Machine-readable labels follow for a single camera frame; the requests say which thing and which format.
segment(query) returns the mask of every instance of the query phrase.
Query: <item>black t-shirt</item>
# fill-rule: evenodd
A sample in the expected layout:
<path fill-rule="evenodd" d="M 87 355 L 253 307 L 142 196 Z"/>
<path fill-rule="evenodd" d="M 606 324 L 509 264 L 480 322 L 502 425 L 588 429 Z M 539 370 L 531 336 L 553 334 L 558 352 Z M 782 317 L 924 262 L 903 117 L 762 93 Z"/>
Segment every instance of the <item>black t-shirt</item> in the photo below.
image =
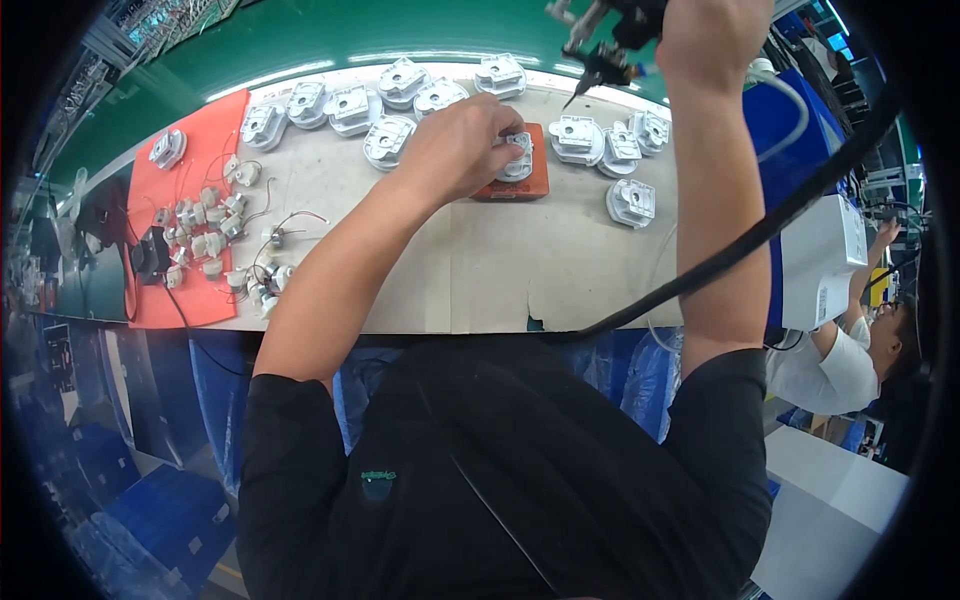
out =
<path fill-rule="evenodd" d="M 763 351 L 683 383 L 663 445 L 524 338 L 408 350 L 349 457 L 325 387 L 248 397 L 251 598 L 731 598 L 766 535 Z"/>

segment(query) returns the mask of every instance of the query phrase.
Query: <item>green logo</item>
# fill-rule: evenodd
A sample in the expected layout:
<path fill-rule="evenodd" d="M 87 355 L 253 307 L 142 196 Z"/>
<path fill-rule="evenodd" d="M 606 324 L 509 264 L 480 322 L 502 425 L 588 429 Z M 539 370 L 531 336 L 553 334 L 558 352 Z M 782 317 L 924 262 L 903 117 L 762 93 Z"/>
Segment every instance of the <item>green logo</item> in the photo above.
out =
<path fill-rule="evenodd" d="M 391 470 L 365 470 L 360 473 L 362 479 L 373 481 L 374 479 L 396 479 L 396 473 Z"/>

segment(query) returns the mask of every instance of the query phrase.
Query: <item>right hand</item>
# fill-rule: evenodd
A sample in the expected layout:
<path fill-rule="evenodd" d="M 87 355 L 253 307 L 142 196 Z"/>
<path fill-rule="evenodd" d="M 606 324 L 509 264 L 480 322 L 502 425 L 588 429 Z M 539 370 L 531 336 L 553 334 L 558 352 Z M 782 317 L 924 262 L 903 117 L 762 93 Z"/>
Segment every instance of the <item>right hand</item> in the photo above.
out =
<path fill-rule="evenodd" d="M 900 224 L 897 223 L 897 217 L 892 217 L 889 221 L 880 224 L 874 243 L 882 244 L 882 248 L 886 248 L 894 243 L 898 235 L 900 235 Z"/>
<path fill-rule="evenodd" d="M 774 0 L 670 0 L 657 64 L 671 85 L 743 91 L 747 67 L 770 29 Z"/>
<path fill-rule="evenodd" d="M 493 145 L 505 133 L 523 131 L 523 118 L 490 93 L 477 94 L 428 115 L 417 125 L 390 176 L 434 209 L 476 193 L 511 160 L 515 144 Z"/>

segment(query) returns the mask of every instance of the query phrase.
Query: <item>man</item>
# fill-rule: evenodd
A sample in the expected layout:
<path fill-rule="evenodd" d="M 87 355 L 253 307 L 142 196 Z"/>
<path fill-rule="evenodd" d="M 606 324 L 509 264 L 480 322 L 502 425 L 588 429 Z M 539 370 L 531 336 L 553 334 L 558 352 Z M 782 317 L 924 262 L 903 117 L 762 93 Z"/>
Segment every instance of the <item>man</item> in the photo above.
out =
<path fill-rule="evenodd" d="M 841 319 L 804 337 L 790 350 L 767 353 L 767 391 L 818 415 L 861 411 L 880 396 L 880 384 L 913 371 L 920 358 L 910 303 L 881 306 L 872 324 L 860 305 L 874 268 L 900 234 L 891 219 L 880 226 L 867 266 L 850 278 L 850 300 Z"/>
<path fill-rule="evenodd" d="M 680 271 L 763 216 L 741 91 L 772 5 L 667 5 L 657 61 Z M 536 338 L 474 337 L 385 367 L 344 456 L 330 379 L 384 278 L 430 215 L 520 156 L 492 144 L 522 127 L 490 94 L 428 116 L 284 291 L 244 425 L 237 552 L 251 598 L 704 600 L 734 597 L 750 576 L 771 509 L 766 248 L 681 298 L 684 383 L 663 445 Z"/>

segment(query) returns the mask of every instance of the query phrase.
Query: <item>factory floor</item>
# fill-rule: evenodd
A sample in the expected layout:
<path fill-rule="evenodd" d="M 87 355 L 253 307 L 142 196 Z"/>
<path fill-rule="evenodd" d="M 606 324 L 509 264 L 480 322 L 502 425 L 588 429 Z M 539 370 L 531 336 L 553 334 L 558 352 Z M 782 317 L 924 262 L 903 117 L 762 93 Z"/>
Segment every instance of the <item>factory floor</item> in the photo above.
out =
<path fill-rule="evenodd" d="M 347 0 L 264 0 L 238 8 L 124 76 L 77 128 L 50 179 L 72 184 L 80 167 L 92 176 L 209 96 L 247 82 L 393 62 L 399 53 L 422 61 L 477 62 L 482 54 L 510 52 L 527 68 L 570 75 L 578 63 L 561 56 L 567 28 L 543 12 L 545 4 L 490 0 L 480 8 L 445 0 L 371 0 L 361 9 Z M 608 21 L 596 39 L 610 39 Z M 652 64 L 653 47 L 633 58 Z M 660 104 L 666 98 L 659 75 L 639 82 L 634 92 Z"/>

